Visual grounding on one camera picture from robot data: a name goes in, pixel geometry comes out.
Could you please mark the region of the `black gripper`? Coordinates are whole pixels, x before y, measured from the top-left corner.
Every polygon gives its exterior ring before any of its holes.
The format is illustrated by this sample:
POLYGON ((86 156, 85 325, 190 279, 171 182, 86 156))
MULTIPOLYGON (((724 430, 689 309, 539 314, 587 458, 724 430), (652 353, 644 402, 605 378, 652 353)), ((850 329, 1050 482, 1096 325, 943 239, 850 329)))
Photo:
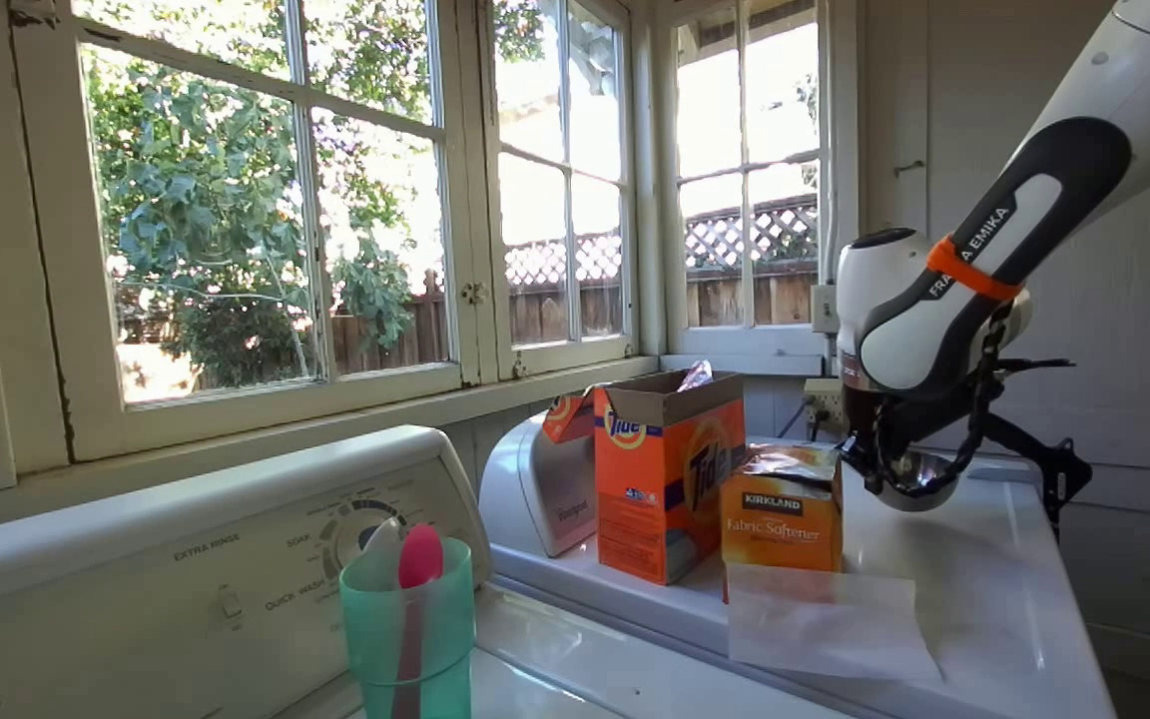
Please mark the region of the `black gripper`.
POLYGON ((864 486, 880 500, 880 476, 911 452, 930 452, 970 467, 974 452, 989 444, 983 436, 993 414, 989 402, 1006 393, 1006 378, 1033 371, 1033 358, 1006 358, 1006 319, 983 325, 983 358, 963 382, 925 394, 893 394, 872 386, 842 386, 846 439, 842 463, 860 470, 864 486))

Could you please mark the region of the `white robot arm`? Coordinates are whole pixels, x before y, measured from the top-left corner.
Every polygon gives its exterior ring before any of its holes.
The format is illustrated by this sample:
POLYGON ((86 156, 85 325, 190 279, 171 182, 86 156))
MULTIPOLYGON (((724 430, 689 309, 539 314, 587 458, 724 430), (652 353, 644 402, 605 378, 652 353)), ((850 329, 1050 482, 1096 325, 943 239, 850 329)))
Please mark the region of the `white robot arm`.
POLYGON ((1015 371, 1031 271, 1082 223, 1150 186, 1150 0, 1115 0, 967 218, 925 245, 868 231, 840 257, 840 458, 899 511, 943 506, 983 439, 1042 470, 1058 515, 1091 482, 1075 444, 989 410, 1015 371))

